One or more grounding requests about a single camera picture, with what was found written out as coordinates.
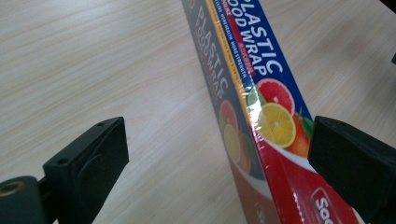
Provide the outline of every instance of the red box packaging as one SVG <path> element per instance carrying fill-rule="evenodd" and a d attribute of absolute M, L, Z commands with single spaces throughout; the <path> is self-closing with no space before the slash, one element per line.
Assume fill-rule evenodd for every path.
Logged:
<path fill-rule="evenodd" d="M 182 0 L 247 223 L 359 223 L 306 159 L 312 118 L 258 0 Z"/>

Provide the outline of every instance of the light wood grain surface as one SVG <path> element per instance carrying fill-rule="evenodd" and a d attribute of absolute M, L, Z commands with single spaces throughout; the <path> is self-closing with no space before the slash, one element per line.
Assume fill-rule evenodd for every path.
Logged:
<path fill-rule="evenodd" d="M 396 15 L 261 3 L 312 115 L 396 147 Z M 0 1 L 0 181 L 116 116 L 131 162 L 95 223 L 246 222 L 179 1 Z"/>

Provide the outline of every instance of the fruit illustration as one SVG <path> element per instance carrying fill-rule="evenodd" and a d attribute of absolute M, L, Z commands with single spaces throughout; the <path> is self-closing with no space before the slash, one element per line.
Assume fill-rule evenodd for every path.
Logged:
<path fill-rule="evenodd" d="M 267 102 L 262 96 L 262 93 L 256 88 L 256 86 L 253 86 L 247 96 L 247 106 L 249 109 L 260 109 L 265 103 Z"/>
<path fill-rule="evenodd" d="M 264 78 L 257 83 L 262 96 L 267 103 L 277 103 L 283 105 L 289 113 L 294 114 L 295 105 L 289 89 L 280 81 L 274 78 Z"/>
<path fill-rule="evenodd" d="M 238 130 L 238 120 L 230 101 L 225 100 L 221 103 L 219 109 L 219 126 L 223 130 L 225 124 L 231 124 L 235 130 Z"/>
<path fill-rule="evenodd" d="M 241 144 L 241 159 L 239 160 L 238 165 L 248 174 L 250 173 L 251 169 L 251 158 L 248 155 L 246 145 L 244 144 L 243 135 L 241 133 L 239 134 L 239 142 Z"/>
<path fill-rule="evenodd" d="M 231 124 L 226 124 L 224 128 L 224 143 L 228 155 L 238 163 L 241 160 L 241 144 L 239 142 L 238 132 Z"/>
<path fill-rule="evenodd" d="M 259 159 L 256 154 L 256 148 L 254 147 L 253 142 L 251 141 L 250 137 L 247 134 L 242 134 L 241 141 L 244 146 L 243 148 L 246 149 L 247 155 L 250 157 L 250 172 L 251 176 L 254 176 L 259 179 L 264 179 L 264 174 L 262 172 L 262 166 L 259 162 Z"/>
<path fill-rule="evenodd" d="M 308 118 L 303 118 L 302 122 L 303 122 L 303 128 L 304 128 L 306 135 L 308 136 L 309 139 L 311 139 L 312 132 L 314 131 L 314 123 L 312 122 L 311 119 L 308 119 Z"/>
<path fill-rule="evenodd" d="M 295 139 L 296 127 L 290 112 L 283 105 L 267 103 L 262 106 L 258 132 L 270 142 L 286 148 Z"/>
<path fill-rule="evenodd" d="M 295 113 L 293 115 L 293 121 L 296 127 L 296 137 L 293 144 L 288 147 L 288 151 L 307 158 L 310 142 L 308 135 L 304 131 L 304 122 L 307 122 L 307 120 L 304 120 L 302 116 Z"/>

